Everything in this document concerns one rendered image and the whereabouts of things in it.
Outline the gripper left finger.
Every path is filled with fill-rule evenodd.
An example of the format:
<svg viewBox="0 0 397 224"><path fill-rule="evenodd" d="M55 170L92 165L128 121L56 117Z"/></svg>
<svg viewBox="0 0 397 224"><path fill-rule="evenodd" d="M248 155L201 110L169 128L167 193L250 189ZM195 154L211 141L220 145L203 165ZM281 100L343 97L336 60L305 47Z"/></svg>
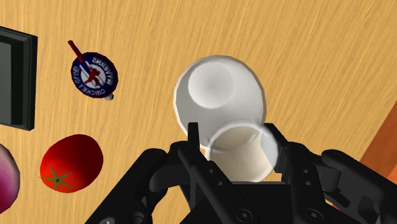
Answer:
<svg viewBox="0 0 397 224"><path fill-rule="evenodd" d="M141 153L85 224L153 224L152 213L167 190L180 186L191 214L204 224L259 224L259 218L232 182L200 152L199 126L170 150Z"/></svg>

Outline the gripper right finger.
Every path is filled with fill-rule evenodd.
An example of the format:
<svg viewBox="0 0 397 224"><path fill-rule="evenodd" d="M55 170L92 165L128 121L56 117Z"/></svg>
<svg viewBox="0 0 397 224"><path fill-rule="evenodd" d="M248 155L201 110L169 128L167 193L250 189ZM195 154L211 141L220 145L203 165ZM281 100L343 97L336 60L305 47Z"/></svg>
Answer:
<svg viewBox="0 0 397 224"><path fill-rule="evenodd" d="M290 186L293 224L397 224L397 185L339 150L312 153L272 123L275 171Z"/></svg>

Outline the white bowl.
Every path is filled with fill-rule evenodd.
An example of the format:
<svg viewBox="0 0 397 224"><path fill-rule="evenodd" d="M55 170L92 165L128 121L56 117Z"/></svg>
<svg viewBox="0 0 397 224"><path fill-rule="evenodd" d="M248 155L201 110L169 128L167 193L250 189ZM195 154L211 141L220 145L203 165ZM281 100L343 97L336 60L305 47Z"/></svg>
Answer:
<svg viewBox="0 0 397 224"><path fill-rule="evenodd" d="M198 123L204 148L223 127L234 122L260 125L267 112L257 75L242 61L226 55L193 63L178 79L173 105L184 133L190 122Z"/></svg>

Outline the red tomato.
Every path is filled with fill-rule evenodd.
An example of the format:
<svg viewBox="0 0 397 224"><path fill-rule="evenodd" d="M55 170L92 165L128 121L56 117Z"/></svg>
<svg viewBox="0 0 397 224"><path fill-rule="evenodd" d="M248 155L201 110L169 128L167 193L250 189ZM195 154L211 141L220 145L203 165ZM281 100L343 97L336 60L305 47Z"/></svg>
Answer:
<svg viewBox="0 0 397 224"><path fill-rule="evenodd" d="M74 134L49 147L40 164L39 178L52 190L73 193L97 178L103 162L101 147L94 138Z"/></svg>

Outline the blue round disc red stick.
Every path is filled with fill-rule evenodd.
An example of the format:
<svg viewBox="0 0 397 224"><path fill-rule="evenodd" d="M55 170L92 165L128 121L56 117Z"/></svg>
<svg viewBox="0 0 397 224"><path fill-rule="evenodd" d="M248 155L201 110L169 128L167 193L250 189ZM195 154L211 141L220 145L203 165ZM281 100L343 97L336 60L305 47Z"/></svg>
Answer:
<svg viewBox="0 0 397 224"><path fill-rule="evenodd" d="M118 84L115 65L97 52L81 53L71 40L68 44L76 54L71 64L71 78L75 87L91 98L113 100L113 92Z"/></svg>

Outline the purple onion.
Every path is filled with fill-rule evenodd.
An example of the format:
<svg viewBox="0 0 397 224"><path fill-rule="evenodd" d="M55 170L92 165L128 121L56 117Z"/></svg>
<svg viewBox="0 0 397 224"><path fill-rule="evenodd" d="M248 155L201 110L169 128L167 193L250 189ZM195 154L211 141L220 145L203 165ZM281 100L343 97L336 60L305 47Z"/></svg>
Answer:
<svg viewBox="0 0 397 224"><path fill-rule="evenodd" d="M10 151L0 144L0 214L18 197L20 171Z"/></svg>

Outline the black rectangular tablet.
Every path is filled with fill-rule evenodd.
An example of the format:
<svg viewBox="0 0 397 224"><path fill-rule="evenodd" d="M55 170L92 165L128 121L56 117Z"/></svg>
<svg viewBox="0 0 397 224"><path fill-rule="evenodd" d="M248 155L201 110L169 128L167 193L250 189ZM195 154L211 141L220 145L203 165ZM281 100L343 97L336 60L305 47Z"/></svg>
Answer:
<svg viewBox="0 0 397 224"><path fill-rule="evenodd" d="M38 37L0 26L0 124L32 130Z"/></svg>

